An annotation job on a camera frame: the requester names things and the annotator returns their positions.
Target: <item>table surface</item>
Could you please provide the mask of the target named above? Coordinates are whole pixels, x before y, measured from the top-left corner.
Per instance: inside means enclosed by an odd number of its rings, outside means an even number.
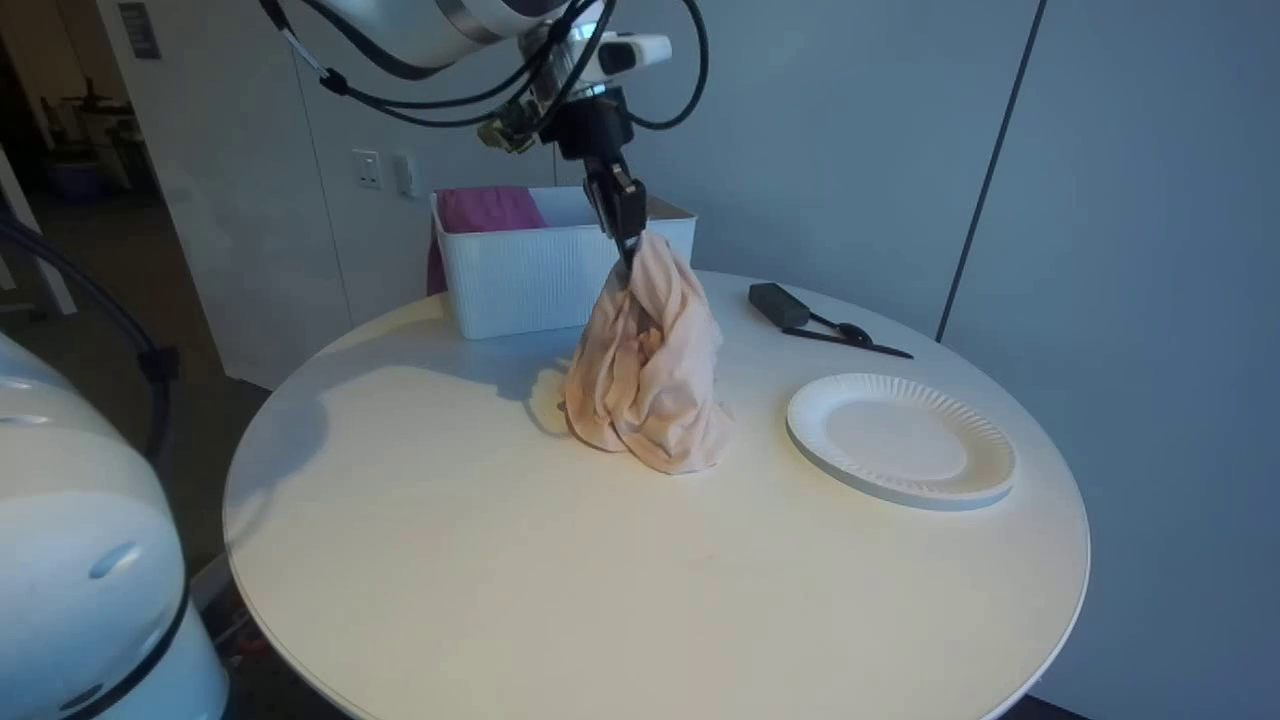
[[[853,304],[914,359],[779,335],[703,274],[731,444],[660,478],[537,424],[577,332],[463,345],[441,299],[312,355],[231,459],[231,577],[268,641],[356,717],[989,717],[1088,591],[1088,517],[1040,424],[954,354]],[[787,398],[830,372],[933,383],[1015,448],[1011,494],[927,511],[814,468]]]

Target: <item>cable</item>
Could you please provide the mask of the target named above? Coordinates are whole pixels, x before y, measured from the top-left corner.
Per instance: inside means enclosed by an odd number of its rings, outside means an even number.
[[[85,291],[85,299],[92,299],[130,345],[137,369],[151,383],[151,424],[143,436],[143,457],[161,463],[167,416],[172,416],[176,349],[156,345],[151,332],[137,317],[129,317],[129,307],[108,290],[101,290],[73,257],[43,245],[6,212],[0,212],[0,241],[65,274]]]
[[[605,39],[605,28],[608,28],[610,13],[614,13],[614,0],[605,0],[605,13],[599,13],[599,22],[596,22],[583,51],[580,51],[577,66],[566,68],[566,77],[564,77],[564,86],[556,90],[550,104],[545,107],[537,133],[545,133],[545,130],[559,117],[559,107],[564,107],[564,99],[573,98],[577,80],[580,80],[580,77],[588,73],[588,66],[596,59],[596,47],[599,47],[599,39]]]
[[[708,90],[708,77],[710,77],[710,35],[708,35],[708,22],[703,22],[703,13],[697,7],[697,0],[683,0],[683,13],[689,13],[692,31],[697,31],[697,86],[692,86],[683,107],[681,107],[675,117],[668,117],[668,120],[649,120],[649,117],[636,117],[636,111],[633,111],[633,126],[639,126],[639,130],[649,130],[649,133],[668,133],[668,130],[675,130],[675,126],[683,126],[683,120],[697,111],[697,104],[703,99],[703,90]]]

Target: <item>crumpled fabric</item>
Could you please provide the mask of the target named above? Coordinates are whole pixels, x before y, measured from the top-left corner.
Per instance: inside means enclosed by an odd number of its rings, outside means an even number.
[[[654,471],[710,468],[729,444],[715,399],[718,325],[692,267],[644,235],[633,275],[608,275],[559,405],[573,436]]]

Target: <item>white plate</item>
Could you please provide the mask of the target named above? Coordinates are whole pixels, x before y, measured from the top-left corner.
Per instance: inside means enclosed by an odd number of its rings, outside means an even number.
[[[882,501],[977,510],[1011,484],[1011,448],[989,422],[899,375],[812,379],[793,398],[787,428],[806,457]]]

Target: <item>black cable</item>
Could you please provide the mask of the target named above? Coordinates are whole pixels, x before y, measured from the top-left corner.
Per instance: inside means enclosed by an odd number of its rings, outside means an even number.
[[[566,77],[564,77],[564,86],[556,90],[550,104],[545,107],[545,120],[541,120],[537,133],[545,133],[545,130],[559,117],[559,107],[564,107],[564,99],[573,98],[577,80],[580,80],[580,77],[588,73],[588,66],[596,59],[596,47],[599,47],[599,39],[605,39],[605,28],[608,28],[610,13],[614,13],[614,0],[605,0],[605,13],[599,13],[599,22],[596,22],[583,51],[580,51],[577,66],[566,68]]]
[[[15,217],[0,212],[0,235],[12,250],[65,274],[85,291],[85,299],[92,299],[118,327],[118,335],[130,345],[137,369],[143,372],[143,379],[151,390],[151,424],[143,436],[143,457],[151,463],[161,463],[162,436],[167,436],[167,414],[172,414],[167,383],[176,379],[176,349],[156,345],[151,332],[108,290],[101,290],[73,257],[65,257],[61,250],[50,250],[34,232],[27,232]]]
[[[959,279],[963,279],[963,267],[967,267],[967,251],[973,251],[973,241],[977,241],[977,228],[989,212],[989,198],[990,198],[990,179],[996,179],[996,166],[1003,156],[1003,140],[1007,140],[1007,126],[1011,126],[1011,107],[1023,92],[1023,80],[1028,80],[1028,66],[1033,66],[1033,51],[1034,51],[1034,35],[1040,35],[1040,26],[1045,26],[1045,7],[1047,0],[1034,4],[1034,16],[1033,16],[1033,28],[1028,28],[1028,43],[1023,43],[1023,57],[1015,66],[1015,77],[1011,77],[1011,90],[1007,90],[1007,99],[1003,99],[1003,117],[1000,117],[1000,133],[996,133],[996,145],[990,145],[990,156],[989,156],[989,172],[984,172],[984,184],[977,193],[977,209],[967,217],[967,232],[963,232],[963,245],[959,245],[959,260],[954,260],[954,274],[950,274],[950,290],[948,290],[948,304],[943,304],[943,317],[933,332],[933,342],[943,342],[948,335],[948,325],[950,325],[950,307],[954,307],[954,297],[959,297]]]
[[[649,130],[649,133],[681,130],[681,126],[697,111],[697,104],[703,99],[703,92],[708,92],[708,77],[710,77],[710,35],[708,35],[708,22],[703,22],[703,13],[697,7],[697,0],[683,0],[683,13],[689,13],[689,22],[692,22],[692,35],[697,35],[697,80],[692,80],[692,92],[689,92],[689,99],[683,99],[683,107],[681,107],[675,117],[668,117],[668,120],[649,120],[649,117],[636,117],[636,111],[633,111],[633,126],[639,126],[639,130]]]

